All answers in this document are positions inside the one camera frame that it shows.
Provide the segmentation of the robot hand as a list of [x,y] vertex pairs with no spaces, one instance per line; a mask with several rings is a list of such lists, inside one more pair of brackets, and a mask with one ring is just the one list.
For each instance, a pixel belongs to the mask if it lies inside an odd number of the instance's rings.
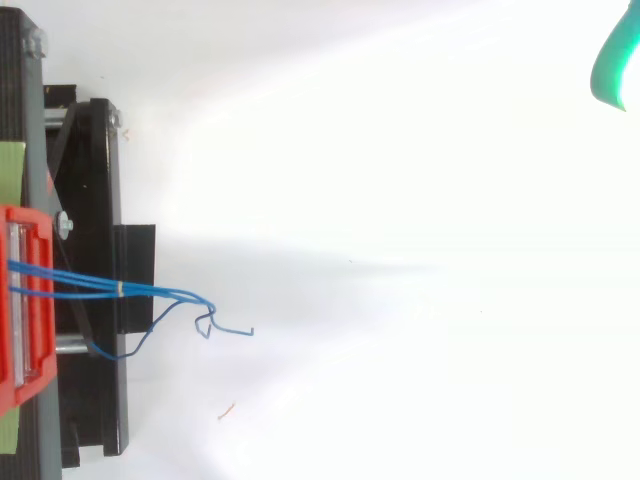
[[630,1],[594,62],[590,89],[600,102],[627,111],[639,101],[639,2]]

